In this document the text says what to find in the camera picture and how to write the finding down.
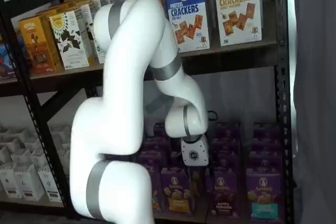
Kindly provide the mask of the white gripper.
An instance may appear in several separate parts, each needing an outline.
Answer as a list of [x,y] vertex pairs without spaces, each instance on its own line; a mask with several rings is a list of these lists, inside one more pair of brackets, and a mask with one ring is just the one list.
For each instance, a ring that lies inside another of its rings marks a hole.
[[181,153],[188,177],[194,177],[195,174],[195,168],[191,166],[201,166],[199,170],[202,176],[211,175],[211,170],[207,166],[209,164],[209,150],[205,134],[200,135],[198,138],[194,136],[192,140],[187,137],[182,138]]

